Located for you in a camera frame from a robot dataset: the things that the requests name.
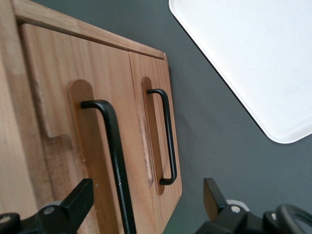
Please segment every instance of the gray wall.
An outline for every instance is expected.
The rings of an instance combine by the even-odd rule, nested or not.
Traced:
[[[203,178],[256,215],[281,203],[312,213],[312,137],[269,140],[172,16],[167,0],[35,0],[167,53],[183,195],[165,230],[191,234],[207,220]]]

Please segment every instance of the white plastic tray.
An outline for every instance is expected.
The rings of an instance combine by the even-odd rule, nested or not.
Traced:
[[[169,5],[270,139],[291,143],[312,133],[312,1]]]

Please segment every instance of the black metal handle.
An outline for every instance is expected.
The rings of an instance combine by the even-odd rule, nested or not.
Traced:
[[[96,108],[103,115],[109,150],[115,176],[121,217],[125,234],[136,234],[136,224],[133,215],[126,167],[121,146],[121,139],[116,113],[112,105],[104,100],[83,101],[82,109]]]
[[[162,178],[159,182],[161,185],[171,185],[176,180],[177,171],[176,171],[176,155],[175,155],[175,147],[174,147],[174,138],[172,134],[171,127],[171,117],[170,117],[170,108],[169,108],[169,100],[166,92],[162,89],[149,89],[147,90],[148,94],[159,94],[162,100],[162,107],[164,110],[165,117],[165,126],[166,126],[166,135],[167,135],[167,144],[169,151],[169,161],[170,161],[170,169],[171,169],[171,178],[166,179]]]
[[[279,206],[276,210],[276,217],[284,234],[305,234],[305,231],[298,225],[296,220],[300,220],[312,227],[312,215],[293,205]]]

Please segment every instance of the black clamp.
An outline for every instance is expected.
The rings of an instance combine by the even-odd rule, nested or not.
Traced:
[[[204,179],[204,204],[210,221],[196,234],[305,234],[296,220],[312,227],[312,215],[292,205],[281,205],[262,218],[230,205],[212,178]]]
[[[20,220],[17,213],[0,214],[0,234],[76,234],[94,203],[93,183],[83,179],[60,203]]]

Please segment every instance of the cabinet door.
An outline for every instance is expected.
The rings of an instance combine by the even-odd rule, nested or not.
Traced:
[[[166,59],[162,60],[136,53],[130,53],[130,59],[141,131],[146,133],[142,135],[143,142],[147,141],[151,145],[150,149],[145,147],[145,155],[146,161],[151,161],[151,171],[154,174],[150,190],[156,210],[158,233],[162,233],[182,193],[168,63]],[[149,88],[162,89],[169,98],[177,169],[177,178],[172,185],[159,184],[159,175],[157,174],[161,174],[160,177],[163,178],[170,178],[171,167],[162,100],[155,94],[148,94],[153,95],[154,104],[150,102],[151,100],[147,100],[146,89]]]
[[[22,25],[20,32],[54,198],[62,200],[83,177],[92,175],[95,206],[83,232],[123,233],[105,126],[99,113],[103,158],[83,155],[77,141],[68,86],[83,79],[91,84],[95,99],[104,99],[115,109],[137,233],[156,233],[129,53],[29,24]],[[90,160],[97,160],[91,164],[98,166],[89,167]]]

